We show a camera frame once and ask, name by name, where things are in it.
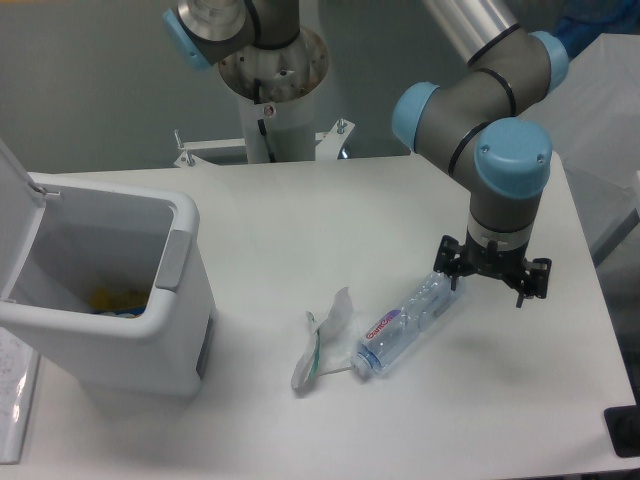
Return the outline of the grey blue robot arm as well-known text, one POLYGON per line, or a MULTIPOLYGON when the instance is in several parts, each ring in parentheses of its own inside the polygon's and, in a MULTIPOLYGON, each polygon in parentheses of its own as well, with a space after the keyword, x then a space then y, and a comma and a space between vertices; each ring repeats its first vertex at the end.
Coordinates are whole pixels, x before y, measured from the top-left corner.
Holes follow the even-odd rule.
MULTIPOLYGON (((559 39, 521 28, 501 1, 430 1, 427 9, 468 66, 450 88, 420 82, 396 103, 394 135, 470 194, 466 239, 444 237, 437 272, 503 281, 520 300, 545 298, 547 258, 527 259, 553 147, 521 119, 568 72, 559 39)), ((216 67, 239 102, 252 163, 317 158, 313 92, 327 48, 302 26, 295 1, 180 1, 163 22, 196 69, 216 67)))

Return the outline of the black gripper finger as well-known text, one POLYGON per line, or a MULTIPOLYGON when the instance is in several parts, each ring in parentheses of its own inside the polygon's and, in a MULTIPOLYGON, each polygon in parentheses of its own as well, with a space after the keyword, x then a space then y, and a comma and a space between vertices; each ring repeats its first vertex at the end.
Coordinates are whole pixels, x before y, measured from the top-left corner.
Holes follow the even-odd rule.
POLYGON ((525 299, 545 299, 547 297, 551 267, 552 260, 549 258, 523 261, 519 283, 516 288, 518 292, 517 307, 521 307, 525 299))
POLYGON ((444 235, 436 253, 433 270, 449 278, 452 291, 457 289, 458 278, 461 276, 462 251, 463 246, 455 238, 444 235))

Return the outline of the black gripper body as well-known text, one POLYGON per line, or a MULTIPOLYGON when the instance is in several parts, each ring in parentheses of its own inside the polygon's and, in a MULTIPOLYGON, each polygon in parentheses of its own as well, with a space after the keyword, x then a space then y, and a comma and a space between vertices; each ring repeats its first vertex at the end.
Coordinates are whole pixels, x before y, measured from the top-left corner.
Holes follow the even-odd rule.
POLYGON ((490 241, 483 247, 467 235, 462 246, 460 277, 480 275, 501 280, 512 289, 517 288, 527 243, 516 249, 499 250, 496 241, 490 241))

